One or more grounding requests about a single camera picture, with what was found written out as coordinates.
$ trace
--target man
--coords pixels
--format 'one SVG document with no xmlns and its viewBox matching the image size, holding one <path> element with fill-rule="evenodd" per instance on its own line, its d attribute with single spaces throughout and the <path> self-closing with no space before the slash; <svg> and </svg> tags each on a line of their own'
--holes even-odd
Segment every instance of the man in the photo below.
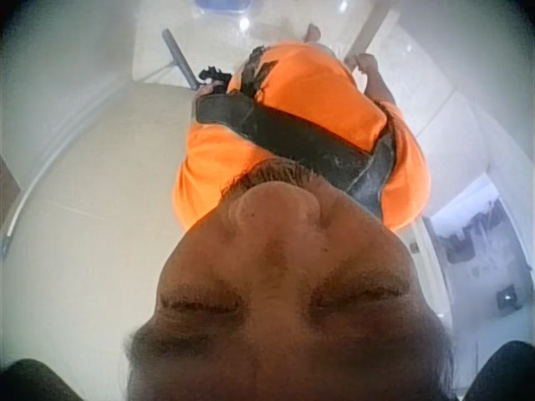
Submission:
<svg viewBox="0 0 535 401">
<path fill-rule="evenodd" d="M 350 61 L 368 75 L 364 95 L 322 49 L 282 43 L 255 50 L 229 94 L 205 96 L 212 85 L 196 99 L 205 124 L 192 124 L 174 192 L 188 231 L 133 337 L 131 399 L 448 393 L 447 336 L 392 232 L 425 203 L 425 162 L 375 58 Z M 346 155 L 364 161 L 347 190 L 331 174 L 346 174 Z"/>
</svg>

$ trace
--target white surface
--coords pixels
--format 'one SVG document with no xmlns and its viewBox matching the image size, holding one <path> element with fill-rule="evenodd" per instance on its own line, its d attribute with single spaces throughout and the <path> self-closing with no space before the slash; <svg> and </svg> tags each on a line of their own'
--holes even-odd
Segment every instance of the white surface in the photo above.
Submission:
<svg viewBox="0 0 535 401">
<path fill-rule="evenodd" d="M 254 1 L 246 14 L 204 14 L 193 1 L 142 0 L 137 14 L 132 77 L 145 77 L 171 61 L 161 38 L 169 28 L 194 74 L 209 65 L 233 73 L 257 46 L 303 38 L 309 23 L 322 31 L 321 43 L 338 57 L 345 56 L 372 8 L 371 0 L 347 2 L 341 12 L 337 2 L 324 0 Z M 248 29 L 243 19 L 249 21 Z M 150 82 L 186 86 L 178 68 Z"/>
<path fill-rule="evenodd" d="M 418 218 L 397 235 L 408 249 L 410 249 L 411 242 L 418 245 L 420 252 L 411 252 L 411 255 L 425 300 L 444 326 L 452 329 L 450 299 L 441 266 L 423 220 Z"/>
<path fill-rule="evenodd" d="M 133 5 L 29 2 L 3 31 L 2 156 L 23 190 L 69 136 L 65 127 L 128 80 Z"/>
<path fill-rule="evenodd" d="M 470 102 L 455 92 L 418 142 L 431 173 L 431 198 L 425 214 L 432 216 L 487 170 L 487 139 Z"/>
<path fill-rule="evenodd" d="M 420 135 L 451 96 L 450 82 L 399 24 L 381 42 L 376 57 L 406 123 Z"/>
<path fill-rule="evenodd" d="M 36 358 L 84 399 L 124 398 L 125 340 L 182 236 L 171 188 L 191 96 L 136 85 L 45 177 L 2 264 L 3 363 Z"/>
</svg>

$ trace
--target black object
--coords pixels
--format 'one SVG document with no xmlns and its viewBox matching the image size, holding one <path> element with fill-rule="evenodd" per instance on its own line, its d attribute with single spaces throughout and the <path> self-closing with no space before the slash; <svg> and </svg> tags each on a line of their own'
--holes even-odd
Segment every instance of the black object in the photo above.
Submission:
<svg viewBox="0 0 535 401">
<path fill-rule="evenodd" d="M 468 389 L 465 401 L 533 401 L 535 348 L 511 341 L 485 363 Z"/>
<path fill-rule="evenodd" d="M 190 88 L 193 90 L 198 90 L 199 83 L 195 78 L 195 74 L 193 71 L 191 71 L 190 64 L 187 63 L 186 58 L 184 57 L 181 48 L 178 47 L 178 44 L 176 43 L 175 38 L 173 38 L 171 31 L 169 29 L 164 29 L 161 33 L 161 36 L 166 41 L 167 48 L 171 52 L 171 56 L 173 57 L 176 66 L 184 74 L 184 77 L 186 77 L 186 81 L 190 85 Z"/>
<path fill-rule="evenodd" d="M 225 94 L 227 92 L 228 85 L 231 82 L 232 74 L 223 73 L 220 69 L 210 66 L 207 69 L 203 69 L 199 73 L 199 79 L 201 81 L 207 81 L 208 79 L 211 79 L 212 82 L 222 82 L 222 85 L 217 85 L 212 93 Z"/>
<path fill-rule="evenodd" d="M 515 291 L 515 286 L 510 285 L 505 290 L 501 290 L 496 293 L 496 302 L 498 310 L 504 311 L 507 309 L 518 310 L 521 307 L 517 304 L 518 297 Z"/>
<path fill-rule="evenodd" d="M 0 374 L 2 401 L 82 401 L 51 368 L 22 359 Z"/>
</svg>

